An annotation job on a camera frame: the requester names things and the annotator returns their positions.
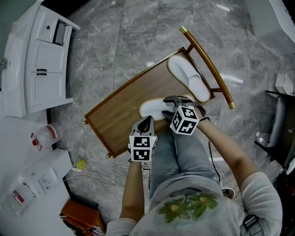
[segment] white t-shirt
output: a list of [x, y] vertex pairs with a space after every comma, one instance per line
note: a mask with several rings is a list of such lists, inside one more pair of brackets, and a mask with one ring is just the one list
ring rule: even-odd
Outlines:
[[173, 178], [157, 188], [149, 212], [138, 223], [128, 218], [113, 220], [106, 236], [238, 236], [245, 217], [252, 214], [265, 236], [278, 236], [282, 204], [267, 176], [250, 175], [241, 194], [243, 207], [224, 197], [214, 180], [196, 175]]

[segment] faucet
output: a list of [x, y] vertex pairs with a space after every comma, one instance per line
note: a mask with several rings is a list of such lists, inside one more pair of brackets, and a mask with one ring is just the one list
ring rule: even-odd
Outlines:
[[3, 58], [1, 63], [0, 63], [0, 70], [1, 69], [4, 69], [7, 67], [7, 59], [6, 58]]

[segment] wrist strap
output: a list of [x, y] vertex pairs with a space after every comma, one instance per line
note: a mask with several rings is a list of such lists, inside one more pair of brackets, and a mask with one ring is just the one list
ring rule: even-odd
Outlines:
[[199, 122], [201, 122], [202, 120], [209, 120], [209, 121], [211, 121], [209, 117], [203, 117], [201, 120], [199, 120]]

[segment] curved wooden rail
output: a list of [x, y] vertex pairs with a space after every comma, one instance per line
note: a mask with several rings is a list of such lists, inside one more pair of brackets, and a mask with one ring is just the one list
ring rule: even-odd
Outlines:
[[180, 27], [180, 31], [184, 34], [184, 36], [187, 37], [187, 39], [190, 41], [191, 45], [197, 50], [199, 55], [202, 57], [202, 59], [204, 60], [204, 62], [208, 66], [210, 72], [213, 74], [217, 84], [219, 85], [221, 92], [223, 93], [223, 95], [229, 105], [229, 108], [231, 110], [234, 109], [236, 107], [235, 103], [234, 103], [233, 99], [231, 98], [231, 95], [230, 95], [223, 79], [221, 78], [218, 70], [216, 69], [215, 65], [213, 64], [213, 62], [211, 61], [211, 59], [209, 58], [207, 53], [204, 51], [204, 49], [198, 43], [198, 41], [195, 39], [195, 37], [188, 31], [187, 28], [182, 26], [182, 27]]

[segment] wooden frame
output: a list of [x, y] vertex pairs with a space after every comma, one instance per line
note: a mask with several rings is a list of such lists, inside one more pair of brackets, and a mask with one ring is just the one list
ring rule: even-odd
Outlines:
[[[91, 116], [91, 114], [93, 112], [95, 112], [100, 106], [102, 106], [103, 104], [105, 104], [106, 102], [108, 102], [112, 97], [114, 97], [116, 94], [118, 94], [120, 91], [122, 91], [124, 88], [126, 88], [127, 86], [129, 86], [130, 84], [132, 84], [133, 82], [135, 82], [138, 78], [141, 78], [145, 73], [151, 71], [153, 68], [155, 68], [156, 66], [160, 65], [162, 62], [164, 62], [165, 60], [167, 60], [168, 58], [170, 58], [172, 55], [175, 55], [175, 54], [178, 54], [178, 53], [182, 53], [182, 54], [185, 54], [185, 56], [189, 59], [190, 63], [192, 64], [192, 66], [198, 71], [198, 73], [200, 74], [204, 84], [208, 87], [209, 91], [210, 91], [210, 95], [211, 95], [211, 99], [215, 98], [214, 96], [214, 92], [223, 92], [224, 93], [224, 96], [225, 98], [227, 99], [227, 101], [229, 102], [230, 101], [230, 108], [233, 109], [234, 108], [234, 103], [231, 99], [231, 96], [230, 94], [228, 93], [228, 90], [226, 88], [226, 85], [224, 84], [222, 78], [220, 77], [216, 67], [214, 67], [213, 63], [211, 62], [211, 60], [209, 59], [209, 57], [207, 56], [207, 54], [204, 52], [204, 50], [201, 48], [201, 46], [199, 47], [199, 51], [198, 49], [196, 48], [197, 47], [195, 44], [191, 43], [190, 46], [188, 47], [188, 49], [186, 50], [185, 48], [180, 48], [178, 49], [177, 51], [171, 53], [170, 55], [166, 56], [165, 58], [163, 58], [162, 60], [156, 62], [155, 64], [153, 64], [152, 66], [150, 66], [149, 68], [145, 69], [144, 71], [142, 71], [141, 73], [139, 73], [138, 75], [136, 75], [134, 78], [132, 78], [131, 80], [129, 80], [127, 83], [123, 84], [120, 88], [118, 88], [116, 91], [114, 91], [112, 94], [110, 94], [107, 98], [105, 98], [100, 104], [98, 104], [97, 106], [95, 106], [90, 112], [88, 112], [86, 115], [85, 115], [85, 121], [84, 121], [84, 124], [89, 124], [90, 127], [92, 128], [92, 130], [95, 132], [95, 134], [98, 136], [98, 138], [100, 139], [100, 141], [103, 143], [103, 145], [106, 147], [106, 149], [108, 150], [109, 154], [108, 154], [108, 157], [110, 156], [113, 156], [114, 158], [119, 156], [121, 153], [125, 152], [127, 150], [127, 145], [126, 145], [126, 149], [123, 150], [120, 150], [118, 151], [118, 149], [115, 149], [116, 150], [116, 153], [114, 153], [112, 151], [112, 149], [108, 146], [108, 144], [106, 143], [106, 141], [103, 139], [102, 135], [98, 132], [98, 130], [95, 128], [94, 124], [92, 123], [91, 119], [89, 118]], [[202, 74], [202, 72], [200, 71], [199, 67], [196, 65], [196, 63], [194, 62], [194, 60], [192, 59], [192, 57], [189, 55], [189, 52], [191, 52], [191, 50], [193, 48], [196, 48], [196, 50], [199, 52], [199, 54], [201, 55], [201, 57], [204, 59], [207, 60], [206, 64], [207, 65], [210, 65], [211, 68], [209, 67], [210, 71], [213, 73], [213, 76], [214, 78], [217, 80], [218, 82], [218, 79], [221, 79], [222, 82], [218, 82], [219, 85], [223, 85], [220, 87], [220, 88], [210, 88], [208, 82], [206, 81], [204, 75]]]

